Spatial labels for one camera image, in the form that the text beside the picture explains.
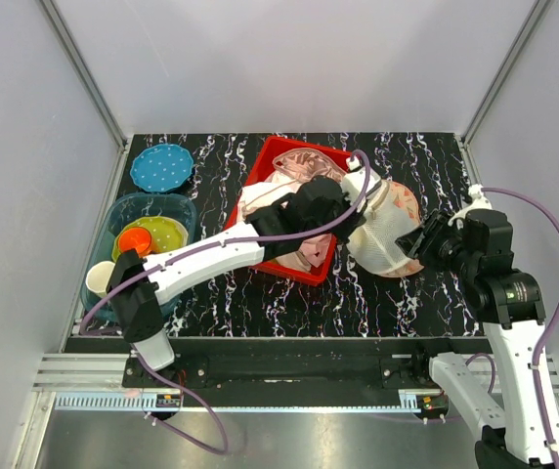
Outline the white mesh laundry bag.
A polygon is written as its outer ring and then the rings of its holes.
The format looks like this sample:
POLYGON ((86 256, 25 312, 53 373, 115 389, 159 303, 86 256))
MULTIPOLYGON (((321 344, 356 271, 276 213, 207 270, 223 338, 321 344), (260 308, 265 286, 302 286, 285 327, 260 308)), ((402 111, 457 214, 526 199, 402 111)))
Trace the white mesh laundry bag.
POLYGON ((401 267, 408 258, 395 240, 411 231, 410 221, 403 216, 389 195, 389 182, 382 185, 368 203, 365 222, 349 238, 347 248, 356 262, 369 273, 382 277, 401 267))

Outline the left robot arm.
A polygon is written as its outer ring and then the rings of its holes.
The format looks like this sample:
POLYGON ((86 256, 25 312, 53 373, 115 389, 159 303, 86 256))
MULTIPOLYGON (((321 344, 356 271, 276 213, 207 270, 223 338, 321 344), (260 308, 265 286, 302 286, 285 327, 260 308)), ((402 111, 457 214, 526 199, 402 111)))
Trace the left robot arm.
POLYGON ((364 221, 367 186, 363 171, 339 182, 317 176, 207 239, 146 259, 132 250, 122 254, 107 299, 124 340, 144 363, 146 378, 165 387, 178 373, 175 352, 159 323, 162 304, 213 277, 296 252, 317 235, 348 237, 364 221))

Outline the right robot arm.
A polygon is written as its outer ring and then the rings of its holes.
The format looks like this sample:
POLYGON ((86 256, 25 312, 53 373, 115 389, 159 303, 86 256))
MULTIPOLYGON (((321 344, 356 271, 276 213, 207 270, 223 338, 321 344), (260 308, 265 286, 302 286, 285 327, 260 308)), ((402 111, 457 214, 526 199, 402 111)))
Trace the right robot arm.
POLYGON ((545 354, 546 314, 536 279, 513 266, 507 216, 473 209, 455 220, 434 211, 396 241, 424 267, 455 274, 489 340, 503 403, 498 405, 454 352, 410 363, 413 381, 438 385, 475 438, 480 468, 559 468, 559 411, 545 354))

